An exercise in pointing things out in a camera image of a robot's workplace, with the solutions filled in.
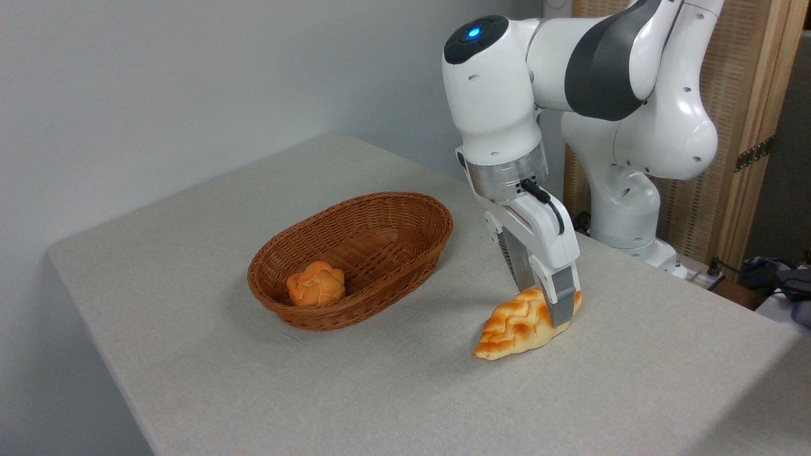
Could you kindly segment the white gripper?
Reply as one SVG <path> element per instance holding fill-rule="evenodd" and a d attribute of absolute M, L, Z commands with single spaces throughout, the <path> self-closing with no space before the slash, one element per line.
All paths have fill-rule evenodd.
<path fill-rule="evenodd" d="M 484 207 L 493 239 L 518 291 L 536 288 L 535 280 L 539 280 L 551 326 L 570 323 L 579 291 L 573 263 L 580 250 L 563 205 L 553 197 L 544 203 L 532 194 L 521 194 L 511 200 L 485 199 Z"/>

